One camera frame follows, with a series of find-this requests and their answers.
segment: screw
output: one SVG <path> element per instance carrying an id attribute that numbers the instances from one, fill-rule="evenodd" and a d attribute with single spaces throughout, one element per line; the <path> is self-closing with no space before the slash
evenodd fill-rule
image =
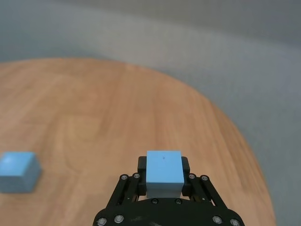
<path id="1" fill-rule="evenodd" d="M 176 200 L 175 200 L 175 203 L 177 203 L 177 204 L 180 205 L 180 204 L 182 204 L 182 200 L 181 200 L 181 199 L 176 199 Z"/>
<path id="2" fill-rule="evenodd" d="M 214 216 L 212 218 L 213 222 L 217 223 L 217 224 L 221 224 L 222 223 L 222 219 L 219 216 Z"/>
<path id="3" fill-rule="evenodd" d="M 202 176 L 201 178 L 202 178 L 202 180 L 208 180 L 208 177 L 206 177 L 206 176 Z"/>
<path id="4" fill-rule="evenodd" d="M 233 226 L 240 226 L 239 221 L 236 220 L 236 219 L 231 219 L 231 220 L 230 220 L 230 223 L 231 223 Z"/>
<path id="5" fill-rule="evenodd" d="M 153 204 L 157 204 L 158 202 L 159 202 L 158 199 L 152 199 L 152 200 L 151 200 L 151 203 L 153 203 Z"/>
<path id="6" fill-rule="evenodd" d="M 97 225 L 98 225 L 98 226 L 104 226 L 106 223 L 107 223 L 107 219 L 106 219 L 106 218 L 100 218 L 100 219 L 97 221 Z"/>
<path id="7" fill-rule="evenodd" d="M 123 220 L 124 220 L 124 217 L 123 217 L 122 215 L 117 215 L 117 216 L 114 218 L 114 221 L 115 221 L 115 223 L 117 223 L 117 224 L 121 223 Z"/>

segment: gray floor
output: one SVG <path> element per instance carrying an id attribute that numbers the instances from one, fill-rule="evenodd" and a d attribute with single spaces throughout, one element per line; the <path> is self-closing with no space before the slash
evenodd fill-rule
<path id="1" fill-rule="evenodd" d="M 114 59 L 190 84 L 250 143 L 269 185 L 277 225 L 297 226 L 300 12 L 295 0 L 2 1 L 0 61 Z"/>

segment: wooden table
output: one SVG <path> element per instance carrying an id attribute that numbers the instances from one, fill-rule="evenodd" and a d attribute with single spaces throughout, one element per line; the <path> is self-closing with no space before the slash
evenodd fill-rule
<path id="1" fill-rule="evenodd" d="M 3 226 L 91 226 L 147 150 L 181 150 L 246 226 L 274 226 L 251 149 L 215 105 L 162 73 L 95 59 L 0 64 L 0 152 L 34 151 L 31 194 L 0 194 Z"/>

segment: blue block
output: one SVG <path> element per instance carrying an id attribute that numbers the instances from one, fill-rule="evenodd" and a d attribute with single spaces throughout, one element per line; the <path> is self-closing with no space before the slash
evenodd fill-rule
<path id="1" fill-rule="evenodd" d="M 184 185 L 180 151 L 148 151 L 146 158 L 147 198 L 178 198 Z"/>
<path id="2" fill-rule="evenodd" d="M 0 192 L 31 192 L 41 171 L 35 153 L 5 152 L 0 159 Z"/>

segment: light blue cube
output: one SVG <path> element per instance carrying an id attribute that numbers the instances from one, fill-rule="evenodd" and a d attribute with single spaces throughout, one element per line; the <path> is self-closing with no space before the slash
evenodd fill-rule
<path id="1" fill-rule="evenodd" d="M 183 185 L 184 174 L 180 151 L 147 152 L 147 198 L 179 198 Z"/>
<path id="2" fill-rule="evenodd" d="M 40 174 L 41 166 L 35 153 L 5 152 L 0 158 L 0 192 L 31 192 Z"/>

